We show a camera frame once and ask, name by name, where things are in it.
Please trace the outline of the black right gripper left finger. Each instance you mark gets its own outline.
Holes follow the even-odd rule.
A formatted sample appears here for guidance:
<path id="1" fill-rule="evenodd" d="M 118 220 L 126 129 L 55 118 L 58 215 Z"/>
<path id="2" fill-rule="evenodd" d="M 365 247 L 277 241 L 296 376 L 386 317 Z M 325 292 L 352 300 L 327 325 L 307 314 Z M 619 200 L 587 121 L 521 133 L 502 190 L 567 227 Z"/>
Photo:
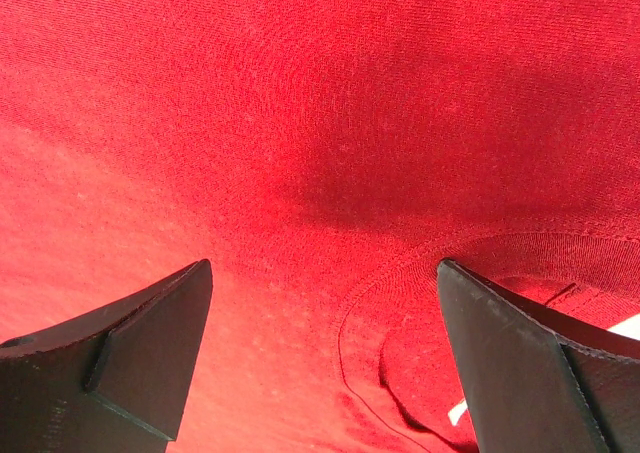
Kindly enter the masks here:
<path id="1" fill-rule="evenodd" d="M 177 438 L 212 297 L 208 260 L 1 345 L 4 452 L 163 452 Z"/>

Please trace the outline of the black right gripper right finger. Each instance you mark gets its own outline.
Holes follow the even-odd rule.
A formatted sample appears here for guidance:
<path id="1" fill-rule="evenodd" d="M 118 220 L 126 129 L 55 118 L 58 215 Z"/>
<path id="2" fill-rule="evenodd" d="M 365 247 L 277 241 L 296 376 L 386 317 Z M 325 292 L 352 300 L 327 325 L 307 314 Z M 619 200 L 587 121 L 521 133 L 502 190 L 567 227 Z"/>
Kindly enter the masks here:
<path id="1" fill-rule="evenodd" d="M 450 259 L 437 290 L 480 451 L 638 451 L 638 340 Z"/>

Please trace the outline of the red t shirt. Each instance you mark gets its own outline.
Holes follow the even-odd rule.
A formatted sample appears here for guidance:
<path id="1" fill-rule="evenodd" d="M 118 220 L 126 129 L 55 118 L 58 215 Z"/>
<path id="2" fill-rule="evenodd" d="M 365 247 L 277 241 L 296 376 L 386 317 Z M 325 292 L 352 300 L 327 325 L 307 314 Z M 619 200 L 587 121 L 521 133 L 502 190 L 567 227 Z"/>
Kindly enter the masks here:
<path id="1" fill-rule="evenodd" d="M 177 452 L 467 452 L 436 268 L 639 329 L 639 0 L 1 0 L 1 335 L 207 258 Z"/>

